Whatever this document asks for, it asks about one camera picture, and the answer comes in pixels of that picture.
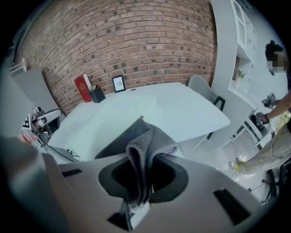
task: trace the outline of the person's hand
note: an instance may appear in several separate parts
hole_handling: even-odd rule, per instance
[[[261,122],[263,122],[263,124],[267,124],[267,123],[270,122],[270,120],[267,119],[266,116],[265,116],[265,114],[262,113],[262,112],[258,112],[258,113],[256,114],[256,117],[259,118],[259,119],[261,120]]]

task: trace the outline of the person's leg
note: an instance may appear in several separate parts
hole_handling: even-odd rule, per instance
[[[230,165],[230,168],[233,172],[254,174],[258,171],[267,171],[276,168],[286,162],[290,157],[291,133],[287,125],[284,125],[278,131],[276,137],[268,142],[252,159],[240,165]]]

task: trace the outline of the chair leg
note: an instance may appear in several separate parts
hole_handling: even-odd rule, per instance
[[[218,96],[213,104],[216,105],[218,103],[218,101],[221,101],[220,111],[223,111],[223,108],[224,108],[224,105],[225,105],[226,101],[222,97]],[[207,135],[207,139],[208,140],[210,139],[212,134],[213,134],[213,132],[211,132],[210,134]]]

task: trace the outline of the floor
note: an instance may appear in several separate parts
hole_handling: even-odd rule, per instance
[[[226,144],[222,149],[214,150],[207,139],[205,139],[189,156],[187,159],[207,164],[215,167],[217,170],[223,172],[232,180],[240,184],[245,189],[251,188],[251,193],[259,200],[265,200],[269,187],[262,185],[262,179],[267,180],[266,172],[259,172],[254,175],[242,175],[236,177],[229,169],[228,162],[235,162],[235,158],[239,157],[243,161],[252,158],[259,150],[247,132],[243,132],[235,141]]]

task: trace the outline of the black hair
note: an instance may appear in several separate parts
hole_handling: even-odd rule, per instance
[[[277,56],[274,52],[282,52],[283,48],[280,45],[275,44],[273,40],[269,44],[266,45],[265,55],[267,61],[277,61]]]

